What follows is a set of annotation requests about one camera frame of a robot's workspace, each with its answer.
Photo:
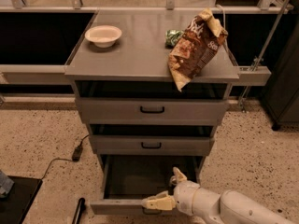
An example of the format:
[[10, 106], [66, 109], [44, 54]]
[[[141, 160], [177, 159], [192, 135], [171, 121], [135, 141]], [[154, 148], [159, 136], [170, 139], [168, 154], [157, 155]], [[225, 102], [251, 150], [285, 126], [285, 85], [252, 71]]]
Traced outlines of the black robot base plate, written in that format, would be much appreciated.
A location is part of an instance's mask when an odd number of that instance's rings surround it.
[[0, 200], [0, 224], [22, 224], [43, 183], [41, 179], [12, 176], [14, 185]]

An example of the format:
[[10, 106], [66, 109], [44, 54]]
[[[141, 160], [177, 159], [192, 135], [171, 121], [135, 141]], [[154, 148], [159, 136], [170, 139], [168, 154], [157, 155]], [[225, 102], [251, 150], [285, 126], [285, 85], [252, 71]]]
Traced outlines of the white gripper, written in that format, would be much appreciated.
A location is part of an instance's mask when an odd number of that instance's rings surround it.
[[162, 211], [173, 210], [177, 205], [179, 212], [192, 216], [193, 197], [195, 192], [200, 189], [200, 185], [187, 180], [187, 176], [177, 167], [173, 168], [173, 173], [172, 184], [176, 185], [174, 188], [174, 197], [169, 195], [167, 191], [163, 191], [143, 199], [141, 205], [149, 210]]

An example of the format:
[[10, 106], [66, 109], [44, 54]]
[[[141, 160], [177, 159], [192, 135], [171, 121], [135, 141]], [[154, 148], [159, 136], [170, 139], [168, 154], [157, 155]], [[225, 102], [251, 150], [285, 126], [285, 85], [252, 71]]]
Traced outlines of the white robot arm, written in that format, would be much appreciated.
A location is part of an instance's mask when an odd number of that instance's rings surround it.
[[141, 205], [145, 209], [177, 208], [180, 213], [200, 217], [206, 224], [295, 224], [240, 192], [226, 190], [218, 194], [188, 180], [177, 167], [173, 173], [170, 178], [175, 186], [173, 194], [163, 191], [143, 199]]

